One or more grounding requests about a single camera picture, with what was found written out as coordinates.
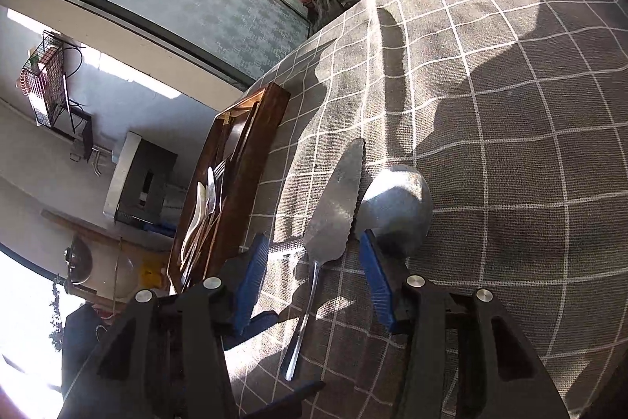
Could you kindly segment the steel fork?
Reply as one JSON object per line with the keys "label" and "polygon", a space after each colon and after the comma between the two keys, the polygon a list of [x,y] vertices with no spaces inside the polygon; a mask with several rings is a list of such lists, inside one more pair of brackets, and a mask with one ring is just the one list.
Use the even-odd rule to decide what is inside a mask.
{"label": "steel fork", "polygon": [[221,195],[223,194],[224,177],[230,159],[226,158],[216,167],[206,170],[205,186],[205,218],[211,219],[220,208]]}

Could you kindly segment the plastic bag on floor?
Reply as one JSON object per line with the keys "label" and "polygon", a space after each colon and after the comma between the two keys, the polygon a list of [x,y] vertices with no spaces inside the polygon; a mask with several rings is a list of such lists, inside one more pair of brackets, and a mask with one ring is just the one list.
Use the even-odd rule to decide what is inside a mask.
{"label": "plastic bag on floor", "polygon": [[344,12],[338,0],[300,0],[307,9],[308,21],[312,27],[323,27]]}

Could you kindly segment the large steel ladle spoon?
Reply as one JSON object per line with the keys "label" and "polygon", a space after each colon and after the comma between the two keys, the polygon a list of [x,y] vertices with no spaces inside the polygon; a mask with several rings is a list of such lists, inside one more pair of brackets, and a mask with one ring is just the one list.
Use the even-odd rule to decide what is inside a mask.
{"label": "large steel ladle spoon", "polygon": [[[356,229],[358,235],[371,230],[382,248],[409,255],[427,237],[432,211],[431,191],[424,177],[415,168],[395,165],[381,170],[365,194],[359,195],[351,230]],[[276,243],[272,251],[305,251],[302,237]]]}

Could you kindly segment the white ceramic spoon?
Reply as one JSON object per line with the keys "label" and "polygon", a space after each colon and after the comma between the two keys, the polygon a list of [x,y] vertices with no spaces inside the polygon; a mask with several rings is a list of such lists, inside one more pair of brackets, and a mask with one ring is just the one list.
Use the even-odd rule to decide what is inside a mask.
{"label": "white ceramic spoon", "polygon": [[188,227],[187,232],[184,236],[182,248],[181,248],[181,264],[184,264],[187,258],[188,248],[190,247],[190,243],[192,242],[193,235],[195,234],[197,228],[200,225],[200,222],[202,221],[202,218],[204,217],[206,213],[206,192],[207,191],[208,190],[206,189],[205,184],[201,182],[197,183],[195,209],[194,209],[192,221],[190,221],[190,226]]}

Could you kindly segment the white sink cabinet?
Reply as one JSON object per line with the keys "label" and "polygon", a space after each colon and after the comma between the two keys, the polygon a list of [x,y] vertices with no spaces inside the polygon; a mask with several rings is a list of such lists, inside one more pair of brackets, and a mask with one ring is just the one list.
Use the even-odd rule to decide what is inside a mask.
{"label": "white sink cabinet", "polygon": [[127,132],[106,194],[103,215],[127,225],[161,222],[166,185],[178,155]]}

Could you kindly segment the wooden utensil tray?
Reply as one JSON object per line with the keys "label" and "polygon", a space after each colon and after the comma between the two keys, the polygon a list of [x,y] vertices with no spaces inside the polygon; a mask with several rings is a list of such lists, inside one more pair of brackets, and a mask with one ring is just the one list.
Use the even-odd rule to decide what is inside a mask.
{"label": "wooden utensil tray", "polygon": [[[167,275],[176,293],[216,274],[226,260],[237,255],[257,185],[289,99],[285,89],[270,83],[214,118],[190,180],[170,250]],[[181,248],[195,209],[197,183],[206,186],[206,170],[226,158],[230,163],[220,208],[211,219],[204,215],[181,264]]]}

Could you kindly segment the steel serrated cake server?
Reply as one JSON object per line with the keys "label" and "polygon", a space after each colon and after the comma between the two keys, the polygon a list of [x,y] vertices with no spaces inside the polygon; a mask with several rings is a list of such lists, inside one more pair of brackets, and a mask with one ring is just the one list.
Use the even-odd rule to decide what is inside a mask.
{"label": "steel serrated cake server", "polygon": [[346,250],[358,206],[364,156],[365,140],[362,137],[351,140],[338,160],[302,237],[311,265],[310,291],[281,364],[281,374],[289,382],[296,373],[321,268],[341,258]]}

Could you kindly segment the grey checked tablecloth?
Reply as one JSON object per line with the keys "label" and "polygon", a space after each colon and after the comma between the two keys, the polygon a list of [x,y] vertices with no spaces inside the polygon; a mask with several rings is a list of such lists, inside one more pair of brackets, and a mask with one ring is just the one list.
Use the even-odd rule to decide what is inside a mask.
{"label": "grey checked tablecloth", "polygon": [[262,77],[290,94],[245,235],[272,329],[231,366],[239,410],[287,395],[309,301],[299,242],[346,146],[434,202],[413,272],[501,300],[574,418],[627,413],[627,0],[362,0]]}

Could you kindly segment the dark pot lid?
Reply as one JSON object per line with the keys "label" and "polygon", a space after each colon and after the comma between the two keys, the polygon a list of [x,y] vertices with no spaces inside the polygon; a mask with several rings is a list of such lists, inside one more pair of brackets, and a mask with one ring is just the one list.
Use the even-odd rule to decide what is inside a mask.
{"label": "dark pot lid", "polygon": [[86,282],[93,271],[93,256],[91,249],[78,236],[73,236],[71,245],[65,250],[65,262],[67,264],[67,278],[73,285]]}

